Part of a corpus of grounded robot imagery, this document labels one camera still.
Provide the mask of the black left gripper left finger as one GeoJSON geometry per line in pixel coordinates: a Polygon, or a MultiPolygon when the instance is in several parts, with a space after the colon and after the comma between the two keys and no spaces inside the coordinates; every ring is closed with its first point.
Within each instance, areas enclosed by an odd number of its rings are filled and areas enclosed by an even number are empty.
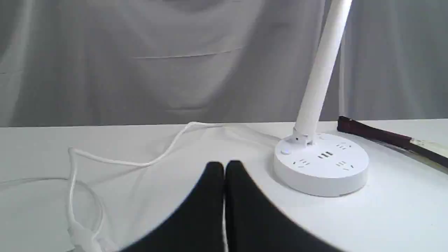
{"type": "Polygon", "coordinates": [[[180,206],[123,252],[223,252],[224,166],[208,162],[180,206]]]}

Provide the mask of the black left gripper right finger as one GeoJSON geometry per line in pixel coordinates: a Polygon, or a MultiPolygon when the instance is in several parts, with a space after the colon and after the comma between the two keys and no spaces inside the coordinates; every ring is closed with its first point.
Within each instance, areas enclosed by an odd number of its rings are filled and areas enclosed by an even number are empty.
{"type": "Polygon", "coordinates": [[[226,165],[226,236],[230,252],[337,252],[285,216],[243,163],[226,165]]]}

